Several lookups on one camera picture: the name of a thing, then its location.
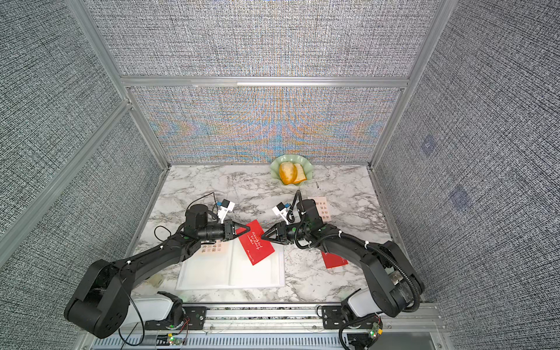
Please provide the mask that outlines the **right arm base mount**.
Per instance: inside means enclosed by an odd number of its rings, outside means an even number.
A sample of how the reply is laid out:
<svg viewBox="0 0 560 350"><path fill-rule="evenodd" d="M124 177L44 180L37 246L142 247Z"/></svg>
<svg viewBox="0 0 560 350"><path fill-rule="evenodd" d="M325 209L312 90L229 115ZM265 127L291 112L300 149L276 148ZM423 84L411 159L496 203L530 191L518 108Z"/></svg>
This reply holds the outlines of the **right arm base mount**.
<svg viewBox="0 0 560 350"><path fill-rule="evenodd" d="M326 330L337 330L343 349L370 349L383 333L381 309L368 290L357 290L340 304L317 306Z"/></svg>

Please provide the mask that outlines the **large red card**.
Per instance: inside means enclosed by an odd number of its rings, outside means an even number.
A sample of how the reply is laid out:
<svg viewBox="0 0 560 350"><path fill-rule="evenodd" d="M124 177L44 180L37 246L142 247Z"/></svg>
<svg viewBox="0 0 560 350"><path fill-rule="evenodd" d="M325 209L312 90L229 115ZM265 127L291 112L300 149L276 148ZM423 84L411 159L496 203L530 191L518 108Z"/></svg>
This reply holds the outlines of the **large red card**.
<svg viewBox="0 0 560 350"><path fill-rule="evenodd" d="M247 226L250 229L249 233L243 234L239 241L245 251L246 256L252 265L257 265L265 258L274 254L275 249L271 242L264 241L261 236L264 234L260 223L257 220L253 220Z"/></svg>

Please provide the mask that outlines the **pink card four text rows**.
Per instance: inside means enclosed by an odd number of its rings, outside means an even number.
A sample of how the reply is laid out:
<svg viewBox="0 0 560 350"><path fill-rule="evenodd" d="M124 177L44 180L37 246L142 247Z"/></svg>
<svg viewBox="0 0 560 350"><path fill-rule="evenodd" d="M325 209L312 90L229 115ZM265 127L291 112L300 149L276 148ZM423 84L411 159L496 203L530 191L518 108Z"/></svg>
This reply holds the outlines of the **pink card four text rows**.
<svg viewBox="0 0 560 350"><path fill-rule="evenodd" d="M217 242L214 244L203 244L200 253L203 255L227 255L230 251L229 242Z"/></svg>

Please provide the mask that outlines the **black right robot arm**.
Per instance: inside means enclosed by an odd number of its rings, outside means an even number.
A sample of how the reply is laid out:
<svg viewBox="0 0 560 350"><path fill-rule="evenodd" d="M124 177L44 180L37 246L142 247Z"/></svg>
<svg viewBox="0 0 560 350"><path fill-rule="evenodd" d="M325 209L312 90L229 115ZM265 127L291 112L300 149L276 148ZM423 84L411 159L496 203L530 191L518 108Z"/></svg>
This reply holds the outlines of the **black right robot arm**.
<svg viewBox="0 0 560 350"><path fill-rule="evenodd" d="M393 241L367 242L344 233L319 215L313 199L295 206L300 221L282 220L261 236L273 244L294 244L337 255L361 268L367 288L379 311L390 317L419 309L424 283L402 249Z"/></svg>

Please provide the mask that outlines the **white photo album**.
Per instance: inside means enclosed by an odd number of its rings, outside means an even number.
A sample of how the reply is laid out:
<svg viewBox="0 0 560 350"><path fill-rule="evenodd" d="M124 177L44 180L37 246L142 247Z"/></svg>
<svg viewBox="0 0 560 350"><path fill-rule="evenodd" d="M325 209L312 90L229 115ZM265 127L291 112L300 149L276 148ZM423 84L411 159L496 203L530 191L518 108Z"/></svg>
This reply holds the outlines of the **white photo album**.
<svg viewBox="0 0 560 350"><path fill-rule="evenodd" d="M241 243L230 241L227 255L203 255L200 250L182 263L177 290L219 290L283 287L284 250L252 265Z"/></svg>

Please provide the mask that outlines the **small red card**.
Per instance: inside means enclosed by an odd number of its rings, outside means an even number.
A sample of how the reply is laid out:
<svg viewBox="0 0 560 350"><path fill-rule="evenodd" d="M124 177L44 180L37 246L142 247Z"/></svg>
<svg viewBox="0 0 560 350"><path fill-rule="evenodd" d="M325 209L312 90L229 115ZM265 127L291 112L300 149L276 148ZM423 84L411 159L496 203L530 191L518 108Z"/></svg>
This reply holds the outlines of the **small red card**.
<svg viewBox="0 0 560 350"><path fill-rule="evenodd" d="M349 264L348 260L331 253L322 252L322 259L327 269L338 268Z"/></svg>

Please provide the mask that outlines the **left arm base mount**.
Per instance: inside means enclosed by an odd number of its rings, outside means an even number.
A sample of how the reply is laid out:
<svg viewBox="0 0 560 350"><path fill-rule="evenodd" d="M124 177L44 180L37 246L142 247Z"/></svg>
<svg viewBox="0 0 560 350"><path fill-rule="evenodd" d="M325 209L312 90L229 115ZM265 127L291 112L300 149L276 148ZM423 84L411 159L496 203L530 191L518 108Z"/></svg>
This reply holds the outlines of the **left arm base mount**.
<svg viewBox="0 0 560 350"><path fill-rule="evenodd" d="M141 312L147 330L169 330L181 332L202 330L208 308L184 306L183 300L168 292L158 292L142 304Z"/></svg>

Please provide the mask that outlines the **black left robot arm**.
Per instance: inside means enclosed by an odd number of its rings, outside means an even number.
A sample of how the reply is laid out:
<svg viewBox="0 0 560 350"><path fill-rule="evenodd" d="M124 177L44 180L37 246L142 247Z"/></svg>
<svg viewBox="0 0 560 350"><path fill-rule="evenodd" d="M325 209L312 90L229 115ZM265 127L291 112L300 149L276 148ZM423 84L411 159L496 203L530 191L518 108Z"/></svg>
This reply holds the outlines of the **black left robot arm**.
<svg viewBox="0 0 560 350"><path fill-rule="evenodd" d="M185 212L176 233L157 246L114 262L92 263L64 310L64 318L97 338L106 338L124 325L132 301L132 290L170 265L191 258L207 241L230 241L251 228L233 220L222 220L207 206L196 204Z"/></svg>

